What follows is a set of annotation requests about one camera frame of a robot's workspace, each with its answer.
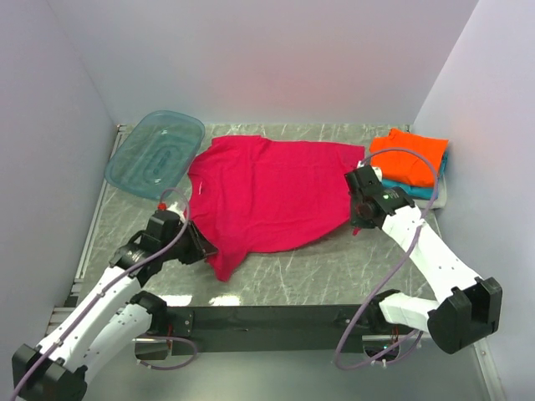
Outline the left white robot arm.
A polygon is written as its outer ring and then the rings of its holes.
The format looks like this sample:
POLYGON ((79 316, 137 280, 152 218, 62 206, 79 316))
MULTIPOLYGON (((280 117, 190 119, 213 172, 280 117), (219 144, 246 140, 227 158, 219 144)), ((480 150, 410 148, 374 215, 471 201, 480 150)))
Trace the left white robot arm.
POLYGON ((12 357, 12 399, 80 400, 99 371, 133 339, 176 342, 167 304, 142 287, 167 261, 185 265, 217 249, 191 221, 159 209, 113 259, 73 312, 37 346, 12 357))

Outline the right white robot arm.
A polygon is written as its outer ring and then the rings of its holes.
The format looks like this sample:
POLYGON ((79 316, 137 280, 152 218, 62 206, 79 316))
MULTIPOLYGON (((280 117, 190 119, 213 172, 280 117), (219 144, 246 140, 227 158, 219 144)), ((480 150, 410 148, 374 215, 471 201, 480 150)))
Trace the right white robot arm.
POLYGON ((398 290, 373 290, 349 325, 360 318, 385 333, 394 325, 426 332, 448 354, 480 341, 499 328, 502 287, 482 278, 427 224, 424 212, 399 187, 382 185, 377 169, 363 165, 345 176, 350 194, 350 222, 377 228, 404 251, 430 285, 435 298, 410 297, 398 290))

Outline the magenta t-shirt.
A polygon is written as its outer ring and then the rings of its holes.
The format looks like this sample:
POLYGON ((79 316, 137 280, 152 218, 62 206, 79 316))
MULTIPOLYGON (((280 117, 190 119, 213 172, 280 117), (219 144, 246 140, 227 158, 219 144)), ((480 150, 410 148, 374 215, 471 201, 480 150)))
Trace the magenta t-shirt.
POLYGON ((349 220, 345 174, 360 145, 216 137, 192 162, 191 218, 217 249, 207 261, 226 282, 250 253, 290 251, 349 220))

